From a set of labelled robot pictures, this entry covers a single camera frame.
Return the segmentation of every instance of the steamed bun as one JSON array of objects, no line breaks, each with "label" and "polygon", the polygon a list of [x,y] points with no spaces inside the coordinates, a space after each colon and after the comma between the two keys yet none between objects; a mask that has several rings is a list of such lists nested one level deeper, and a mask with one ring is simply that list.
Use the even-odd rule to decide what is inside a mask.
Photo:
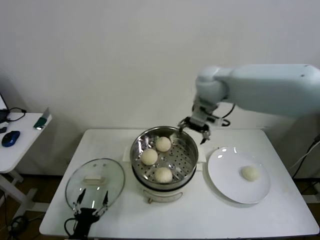
[{"label": "steamed bun", "polygon": [[141,162],[147,166],[155,164],[157,160],[158,153],[151,148],[145,150],[141,155]]},{"label": "steamed bun", "polygon": [[172,172],[167,167],[160,167],[155,171],[154,178],[158,183],[167,184],[172,181]]},{"label": "steamed bun", "polygon": [[160,152],[166,152],[171,148],[171,141],[165,136],[159,137],[156,140],[155,147]]},{"label": "steamed bun", "polygon": [[250,182],[257,180],[260,177],[260,172],[253,166],[245,166],[241,169],[242,176]]}]

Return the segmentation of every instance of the table leg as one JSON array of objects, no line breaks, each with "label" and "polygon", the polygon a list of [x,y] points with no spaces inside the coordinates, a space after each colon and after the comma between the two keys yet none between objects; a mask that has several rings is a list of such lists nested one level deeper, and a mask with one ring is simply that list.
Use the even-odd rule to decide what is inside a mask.
[{"label": "table leg", "polygon": [[32,208],[34,202],[32,199],[27,198],[19,189],[17,189],[11,182],[4,176],[0,175],[0,188],[7,192],[14,200],[24,205],[27,208]]},{"label": "table leg", "polygon": [[[17,182],[22,183],[22,181],[24,180],[24,178],[18,172],[16,172],[15,170],[11,171],[9,173],[9,175],[13,178],[13,180],[11,182],[12,185],[16,185]],[[0,207],[5,202],[5,196],[2,196],[0,198]]]},{"label": "table leg", "polygon": [[31,188],[27,195],[25,195],[2,175],[0,175],[0,189],[8,193],[14,200],[21,204],[18,211],[15,213],[14,218],[22,216],[25,214],[25,211],[46,212],[49,207],[49,203],[32,201],[32,198],[37,192],[36,188]]},{"label": "table leg", "polygon": [[19,183],[22,183],[24,180],[24,178],[16,170],[12,170],[11,172],[9,172],[9,175],[13,179],[17,179],[19,181]]}]

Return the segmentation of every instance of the floor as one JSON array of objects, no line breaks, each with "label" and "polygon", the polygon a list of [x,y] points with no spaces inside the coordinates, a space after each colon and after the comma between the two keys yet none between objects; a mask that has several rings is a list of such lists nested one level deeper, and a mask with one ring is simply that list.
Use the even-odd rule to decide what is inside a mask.
[{"label": "floor", "polygon": [[[31,176],[25,175],[24,181],[22,183],[17,183],[16,186],[19,190],[21,190],[24,194],[26,194],[30,188],[37,188],[38,192],[36,193],[34,200],[36,202],[49,203],[51,199],[54,197],[56,189],[59,186],[61,181],[61,177],[58,176]],[[305,190],[308,187],[308,183],[298,182],[297,187],[300,191]],[[310,187],[308,188],[304,194],[314,194],[315,189]],[[308,204],[314,218],[317,220],[320,225],[320,204]],[[7,220],[10,222],[15,212],[17,211],[19,204],[14,201],[11,197],[7,198]],[[44,236],[39,233],[39,226],[41,224],[41,218],[43,218],[44,214],[39,212],[31,212],[27,211],[25,216],[32,220],[29,222],[26,230],[17,236],[17,240],[64,240],[63,237],[53,237],[53,236]],[[7,240],[8,232],[5,226],[5,205],[3,204],[0,207],[0,240]],[[295,237],[294,240],[320,240],[320,236],[307,236],[307,237]]]}]

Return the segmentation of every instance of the white desk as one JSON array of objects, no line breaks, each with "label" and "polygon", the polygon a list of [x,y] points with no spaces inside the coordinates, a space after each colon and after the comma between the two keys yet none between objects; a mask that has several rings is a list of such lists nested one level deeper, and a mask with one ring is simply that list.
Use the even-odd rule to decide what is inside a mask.
[{"label": "white desk", "polygon": [[[213,130],[212,140],[199,150],[209,155],[213,148],[235,146],[259,156],[271,179],[270,192],[262,202],[244,205],[228,200],[213,187],[204,170],[195,173],[179,200],[148,204],[139,191],[130,162],[122,161],[125,148],[142,131],[90,129],[85,132],[41,223],[42,234],[66,235],[64,222],[73,217],[65,200],[67,181],[78,167],[96,158],[121,162],[126,182],[119,199],[91,226],[89,237],[92,238],[233,239],[319,232],[308,206],[261,130]],[[199,134],[189,134],[200,143]]]},{"label": "white desk", "polygon": [[[22,113],[10,113],[9,118],[17,119]],[[0,141],[5,134],[11,131],[20,131],[20,136],[16,143],[10,147],[3,147],[0,144],[0,174],[9,173],[13,177],[13,181],[9,182],[6,178],[0,175],[0,188],[9,194],[13,199],[21,204],[15,214],[16,216],[23,215],[25,211],[40,211],[45,212],[48,208],[48,203],[33,202],[32,198],[36,194],[37,189],[32,188],[27,195],[23,194],[15,187],[17,182],[22,182],[23,178],[14,170],[21,158],[25,155],[28,149],[32,146],[35,140],[42,133],[42,130],[34,129],[33,126],[42,116],[42,113],[26,113],[23,118],[18,121],[10,122],[7,131],[0,133]],[[46,122],[49,124],[52,117],[50,116]],[[4,197],[0,199],[0,205],[3,203]]]}]

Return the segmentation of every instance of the white wall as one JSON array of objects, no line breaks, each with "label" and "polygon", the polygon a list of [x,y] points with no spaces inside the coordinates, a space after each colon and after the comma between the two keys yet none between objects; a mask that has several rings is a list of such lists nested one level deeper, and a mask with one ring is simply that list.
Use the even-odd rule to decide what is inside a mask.
[{"label": "white wall", "polygon": [[[1,1],[1,92],[11,107],[49,106],[54,117],[18,169],[62,174],[89,128],[175,126],[204,66],[319,67],[319,9],[317,0]],[[274,144],[293,123],[240,109],[230,119],[267,127]]]}]

